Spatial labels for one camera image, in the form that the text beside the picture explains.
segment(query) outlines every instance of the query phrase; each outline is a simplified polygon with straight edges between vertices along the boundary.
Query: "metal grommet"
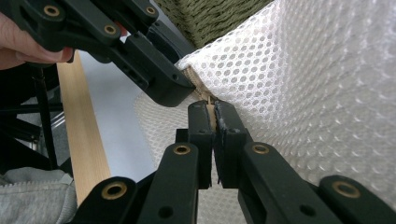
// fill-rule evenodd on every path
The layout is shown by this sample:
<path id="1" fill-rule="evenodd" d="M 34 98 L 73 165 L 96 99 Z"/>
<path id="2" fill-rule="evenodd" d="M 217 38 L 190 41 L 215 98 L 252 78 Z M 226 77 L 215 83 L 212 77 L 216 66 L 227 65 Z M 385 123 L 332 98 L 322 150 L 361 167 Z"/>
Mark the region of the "metal grommet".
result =
<path id="1" fill-rule="evenodd" d="M 115 181 L 107 184 L 102 190 L 102 198 L 116 200 L 126 193 L 127 187 L 124 182 Z"/>
<path id="2" fill-rule="evenodd" d="M 174 81 L 178 81 L 178 75 L 177 75 L 177 74 L 173 74 L 173 75 L 172 75 L 172 79 L 173 79 Z"/>
<path id="3" fill-rule="evenodd" d="M 114 35 L 117 32 L 117 29 L 112 25 L 106 25 L 105 32 L 108 33 L 109 35 Z"/>
<path id="4" fill-rule="evenodd" d="M 191 149 L 189 147 L 187 147 L 187 146 L 178 146 L 178 147 L 174 148 L 174 152 L 177 155 L 182 156 L 182 155 L 189 154 L 191 152 Z"/>
<path id="5" fill-rule="evenodd" d="M 44 7 L 44 12 L 46 13 L 47 16 L 51 17 L 57 17 L 61 14 L 61 11 L 59 11 L 59 8 L 51 5 L 47 5 Z"/>
<path id="6" fill-rule="evenodd" d="M 148 14 L 154 15 L 155 14 L 155 9 L 154 7 L 146 7 L 146 11 Z"/>
<path id="7" fill-rule="evenodd" d="M 267 154 L 268 152 L 270 152 L 270 149 L 264 145 L 254 145 L 253 151 L 259 154 Z"/>
<path id="8" fill-rule="evenodd" d="M 335 181 L 332 183 L 332 188 L 339 194 L 348 198 L 359 198 L 361 192 L 353 185 L 345 181 Z"/>

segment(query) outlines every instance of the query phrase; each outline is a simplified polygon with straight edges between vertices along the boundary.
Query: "black plastic linkage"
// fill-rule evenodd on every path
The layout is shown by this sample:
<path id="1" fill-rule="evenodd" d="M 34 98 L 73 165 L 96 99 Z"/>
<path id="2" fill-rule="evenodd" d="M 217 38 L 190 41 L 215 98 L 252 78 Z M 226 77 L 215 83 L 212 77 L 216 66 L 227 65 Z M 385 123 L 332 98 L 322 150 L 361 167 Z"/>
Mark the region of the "black plastic linkage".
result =
<path id="1" fill-rule="evenodd" d="M 198 149 L 173 144 L 163 153 L 137 223 L 196 223 L 197 202 Z"/>
<path id="2" fill-rule="evenodd" d="M 70 223 L 136 223 L 154 175 L 137 184 L 129 178 L 118 176 L 100 182 Z"/>
<path id="3" fill-rule="evenodd" d="M 64 105 L 62 103 L 49 104 L 49 111 L 63 111 Z M 33 114 L 39 113 L 38 105 L 11 105 L 0 107 L 0 116 L 16 115 L 16 114 Z"/>
<path id="4" fill-rule="evenodd" d="M 219 180 L 225 189 L 237 189 L 240 157 L 248 132 L 233 105 L 216 101 L 215 112 L 218 132 L 214 152 Z"/>
<path id="5" fill-rule="evenodd" d="M 247 143 L 242 166 L 265 208 L 265 223 L 342 223 L 274 147 Z"/>
<path id="6" fill-rule="evenodd" d="M 147 1 L 116 2 L 89 3 L 94 10 L 81 8 L 76 0 L 13 0 L 10 4 L 12 20 L 45 49 L 58 51 L 69 47 L 85 50 L 96 59 L 101 58 L 101 62 L 113 62 L 157 104 L 178 105 L 195 87 L 145 37 L 158 12 Z M 101 13 L 97 6 L 106 8 L 106 13 Z M 120 28 L 113 22 L 117 18 L 127 29 L 134 31 L 125 42 L 120 40 Z M 154 41 L 157 42 L 161 43 L 159 49 L 172 48 L 163 46 L 169 40 Z"/>
<path id="7" fill-rule="evenodd" d="M 180 42 L 175 33 L 162 21 L 155 21 L 148 28 L 146 37 L 171 63 L 177 63 L 178 60 L 195 51 L 192 45 Z"/>
<path id="8" fill-rule="evenodd" d="M 344 223 L 396 223 L 396 213 L 353 179 L 340 175 L 324 177 L 318 195 Z"/>
<path id="9" fill-rule="evenodd" d="M 199 189 L 208 189 L 212 185 L 212 147 L 215 133 L 210 127 L 207 102 L 199 101 L 189 105 L 189 143 L 199 149 Z"/>

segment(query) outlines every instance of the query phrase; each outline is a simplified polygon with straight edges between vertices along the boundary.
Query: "white surface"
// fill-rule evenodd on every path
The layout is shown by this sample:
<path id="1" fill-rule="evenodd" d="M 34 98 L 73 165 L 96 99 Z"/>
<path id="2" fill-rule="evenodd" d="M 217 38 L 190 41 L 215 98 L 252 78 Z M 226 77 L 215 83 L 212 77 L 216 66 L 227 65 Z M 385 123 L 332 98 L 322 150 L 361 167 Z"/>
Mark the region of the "white surface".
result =
<path id="1" fill-rule="evenodd" d="M 139 181 L 154 171 L 134 112 L 141 90 L 113 63 L 99 63 L 83 51 L 80 57 L 110 173 Z"/>

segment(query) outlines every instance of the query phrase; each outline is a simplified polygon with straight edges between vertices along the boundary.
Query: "black chair leg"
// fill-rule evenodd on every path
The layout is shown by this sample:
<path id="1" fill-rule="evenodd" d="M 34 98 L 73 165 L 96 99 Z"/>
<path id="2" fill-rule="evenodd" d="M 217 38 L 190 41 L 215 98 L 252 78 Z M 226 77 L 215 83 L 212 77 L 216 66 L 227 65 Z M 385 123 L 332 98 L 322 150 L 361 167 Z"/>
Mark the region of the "black chair leg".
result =
<path id="1" fill-rule="evenodd" d="M 37 102 L 40 109 L 40 118 L 43 128 L 44 140 L 46 143 L 47 153 L 49 155 L 49 164 L 51 169 L 57 169 L 55 146 L 53 144 L 52 129 L 50 124 L 50 107 L 47 96 L 47 87 L 44 79 L 43 68 L 32 65 L 32 76 L 35 81 L 35 91 Z"/>
<path id="2" fill-rule="evenodd" d="M 47 157 L 0 133 L 0 173 L 22 167 L 51 170 Z"/>

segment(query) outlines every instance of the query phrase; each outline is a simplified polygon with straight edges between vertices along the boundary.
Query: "mesh cushion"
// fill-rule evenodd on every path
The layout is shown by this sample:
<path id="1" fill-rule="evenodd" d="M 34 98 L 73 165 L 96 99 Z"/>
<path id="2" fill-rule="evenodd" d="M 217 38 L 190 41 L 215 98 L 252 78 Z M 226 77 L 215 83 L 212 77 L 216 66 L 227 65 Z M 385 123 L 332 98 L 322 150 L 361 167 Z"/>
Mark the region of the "mesh cushion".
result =
<path id="1" fill-rule="evenodd" d="M 279 0 L 177 66 L 234 104 L 253 139 L 277 148 L 303 179 L 345 175 L 396 210 L 395 21 L 391 0 Z M 186 128 L 190 102 L 165 109 L 138 99 L 155 153 L 174 133 L 153 130 Z M 202 223 L 231 203 L 216 192 L 208 198 L 216 206 L 201 209 Z"/>

